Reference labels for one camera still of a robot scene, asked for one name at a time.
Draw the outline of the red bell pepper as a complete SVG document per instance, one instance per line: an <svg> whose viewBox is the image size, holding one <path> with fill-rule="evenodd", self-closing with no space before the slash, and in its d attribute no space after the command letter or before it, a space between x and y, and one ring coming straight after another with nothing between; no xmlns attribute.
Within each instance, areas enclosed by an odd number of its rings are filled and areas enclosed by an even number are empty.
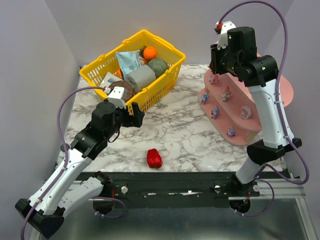
<svg viewBox="0 0 320 240"><path fill-rule="evenodd" d="M163 165L162 157L160 156L159 152L153 148L147 151L147 164L152 169L159 169Z"/></svg>

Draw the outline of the purple bunny toy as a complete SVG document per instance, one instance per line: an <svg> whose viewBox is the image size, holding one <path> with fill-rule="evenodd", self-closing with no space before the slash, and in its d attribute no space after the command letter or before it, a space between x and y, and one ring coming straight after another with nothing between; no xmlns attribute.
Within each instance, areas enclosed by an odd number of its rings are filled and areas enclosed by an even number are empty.
<svg viewBox="0 0 320 240"><path fill-rule="evenodd" d="M235 129L235 127L232 125L231 126L231 128L229 128L228 130L227 130L227 137L228 138L230 138L230 139L232 139L235 135L236 135L236 129Z"/></svg>

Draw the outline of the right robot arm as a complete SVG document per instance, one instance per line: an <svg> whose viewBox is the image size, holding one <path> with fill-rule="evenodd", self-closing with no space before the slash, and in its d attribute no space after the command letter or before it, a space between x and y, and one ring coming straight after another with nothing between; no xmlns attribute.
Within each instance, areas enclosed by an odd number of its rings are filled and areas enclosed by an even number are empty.
<svg viewBox="0 0 320 240"><path fill-rule="evenodd" d="M302 146L294 137L284 111L276 60L258 56L255 30L236 27L231 21L216 24L217 44L210 47L209 68L214 74L231 74L248 88L257 108L263 138L247 147L248 158L235 173L234 185L242 189L252 183L265 164Z"/></svg>

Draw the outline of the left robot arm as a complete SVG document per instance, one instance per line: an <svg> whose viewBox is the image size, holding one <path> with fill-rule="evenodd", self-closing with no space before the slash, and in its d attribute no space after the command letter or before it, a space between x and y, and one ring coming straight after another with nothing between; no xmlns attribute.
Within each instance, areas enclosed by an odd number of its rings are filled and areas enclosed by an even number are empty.
<svg viewBox="0 0 320 240"><path fill-rule="evenodd" d="M25 224L30 224L49 239L62 226L68 213L101 194L111 181L101 173L90 177L84 187L67 191L80 173L108 146L111 137L120 132L120 128L141 127L145 114L138 103L133 102L131 107L133 112L108 101L96 106L90 122L76 134L70 146L62 145L65 157L44 185L31 197L21 198L15 204Z"/></svg>

